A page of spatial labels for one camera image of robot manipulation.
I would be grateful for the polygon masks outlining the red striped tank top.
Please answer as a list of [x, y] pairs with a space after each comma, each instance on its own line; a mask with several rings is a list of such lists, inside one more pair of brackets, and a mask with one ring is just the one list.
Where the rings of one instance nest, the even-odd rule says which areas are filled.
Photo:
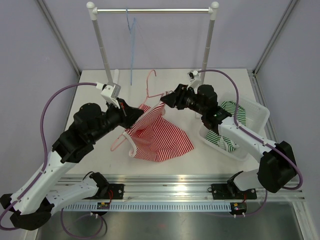
[[144, 114], [123, 132], [131, 144], [130, 157], [160, 163], [181, 157], [194, 149], [187, 133], [163, 117], [163, 102], [153, 107], [141, 104], [139, 108]]

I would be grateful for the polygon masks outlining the red wire hanger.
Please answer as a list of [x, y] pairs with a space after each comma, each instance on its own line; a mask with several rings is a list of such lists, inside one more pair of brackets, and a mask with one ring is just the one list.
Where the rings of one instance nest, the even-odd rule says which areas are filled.
[[[141, 105], [139, 106], [139, 108], [141, 109], [145, 103], [147, 102], [148, 99], [151, 99], [151, 98], [155, 98], [155, 97], [162, 97], [164, 95], [164, 93], [158, 93], [158, 94], [153, 94], [151, 95], [150, 94], [150, 90], [149, 90], [149, 77], [151, 75], [151, 73], [154, 73], [154, 77], [156, 78], [157, 77], [157, 72], [155, 69], [152, 69], [147, 77], [146, 77], [146, 97], [144, 99], [144, 101], [141, 103]], [[125, 142], [127, 140], [127, 138], [125, 137], [124, 133], [126, 131], [124, 130], [119, 136], [118, 138], [113, 142], [113, 144], [111, 145], [110, 147], [110, 150], [113, 152], [115, 151], [123, 142]]]

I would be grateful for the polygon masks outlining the blue wire hanger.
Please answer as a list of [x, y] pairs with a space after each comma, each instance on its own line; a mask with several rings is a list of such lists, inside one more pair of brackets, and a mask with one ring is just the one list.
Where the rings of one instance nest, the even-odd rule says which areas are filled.
[[129, 21], [129, 10], [125, 10], [127, 27], [130, 36], [130, 85], [133, 83], [133, 68], [135, 60], [135, 40], [136, 40], [136, 18], [134, 17], [132, 22]]

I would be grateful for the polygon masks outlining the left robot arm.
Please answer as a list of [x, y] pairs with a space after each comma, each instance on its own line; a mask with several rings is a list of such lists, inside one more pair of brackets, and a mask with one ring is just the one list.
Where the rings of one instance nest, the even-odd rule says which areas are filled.
[[94, 150], [98, 140], [118, 126], [128, 129], [143, 115], [142, 109], [131, 107], [120, 99], [120, 107], [112, 104], [103, 112], [96, 103], [86, 103], [73, 115], [73, 123], [53, 144], [45, 169], [40, 168], [16, 193], [4, 194], [0, 203], [10, 211], [12, 229], [33, 231], [42, 227], [62, 208], [82, 199], [103, 199], [109, 195], [109, 182], [93, 172], [82, 182], [66, 190], [50, 190], [70, 169]]

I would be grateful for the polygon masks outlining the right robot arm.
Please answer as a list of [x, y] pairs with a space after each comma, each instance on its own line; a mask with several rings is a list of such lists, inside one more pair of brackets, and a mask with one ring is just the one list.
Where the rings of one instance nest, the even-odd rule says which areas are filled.
[[256, 188], [277, 193], [280, 189], [287, 189], [287, 183], [295, 176], [302, 176], [291, 145], [262, 138], [238, 123], [235, 114], [218, 105], [218, 95], [211, 85], [204, 84], [194, 90], [179, 84], [160, 100], [170, 108], [188, 108], [200, 114], [208, 130], [232, 140], [259, 163], [257, 170], [239, 171], [227, 180], [226, 190], [230, 197], [239, 198], [245, 191]]

